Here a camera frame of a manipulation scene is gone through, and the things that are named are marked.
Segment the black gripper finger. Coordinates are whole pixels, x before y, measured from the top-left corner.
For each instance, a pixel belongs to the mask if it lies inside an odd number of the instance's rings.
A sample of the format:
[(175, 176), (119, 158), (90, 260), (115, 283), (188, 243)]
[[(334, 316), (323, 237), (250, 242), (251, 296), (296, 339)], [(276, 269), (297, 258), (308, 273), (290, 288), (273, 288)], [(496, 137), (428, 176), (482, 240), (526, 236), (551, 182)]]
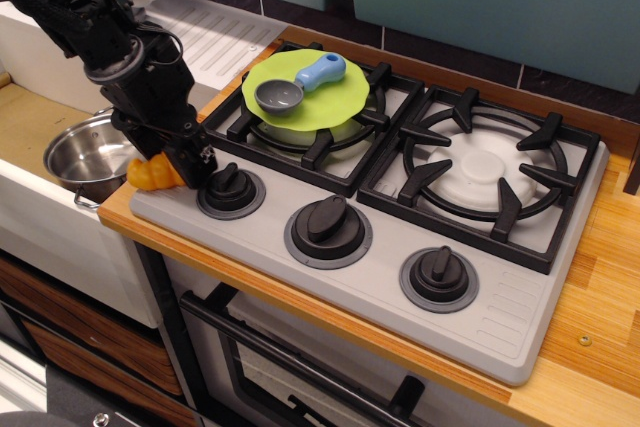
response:
[(202, 130), (186, 137), (173, 138), (164, 147), (164, 153), (181, 179), (191, 189), (202, 187), (217, 169), (211, 138)]
[(160, 154), (166, 144), (166, 139), (161, 133), (121, 111), (114, 111), (111, 114), (111, 123), (131, 142), (145, 160), (150, 160)]

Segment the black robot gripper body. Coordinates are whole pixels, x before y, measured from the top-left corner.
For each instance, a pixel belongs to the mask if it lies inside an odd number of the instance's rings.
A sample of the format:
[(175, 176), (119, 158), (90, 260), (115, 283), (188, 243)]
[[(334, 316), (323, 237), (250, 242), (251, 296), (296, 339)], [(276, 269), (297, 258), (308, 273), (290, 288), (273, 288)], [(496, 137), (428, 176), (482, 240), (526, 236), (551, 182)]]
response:
[(166, 33), (129, 36), (131, 52), (99, 74), (101, 93), (115, 111), (135, 117), (161, 133), (166, 144), (198, 131), (188, 97), (194, 78), (172, 37)]

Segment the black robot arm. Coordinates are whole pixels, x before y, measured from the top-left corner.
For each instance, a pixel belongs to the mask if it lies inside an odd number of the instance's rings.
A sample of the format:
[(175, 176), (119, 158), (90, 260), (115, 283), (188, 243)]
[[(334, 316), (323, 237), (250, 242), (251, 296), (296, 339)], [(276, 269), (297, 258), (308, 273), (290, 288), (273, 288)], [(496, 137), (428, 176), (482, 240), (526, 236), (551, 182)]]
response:
[(112, 104), (111, 122), (146, 158), (165, 154), (192, 189), (217, 168), (188, 97), (194, 78), (179, 39), (138, 21), (130, 0), (9, 0), (31, 17)]

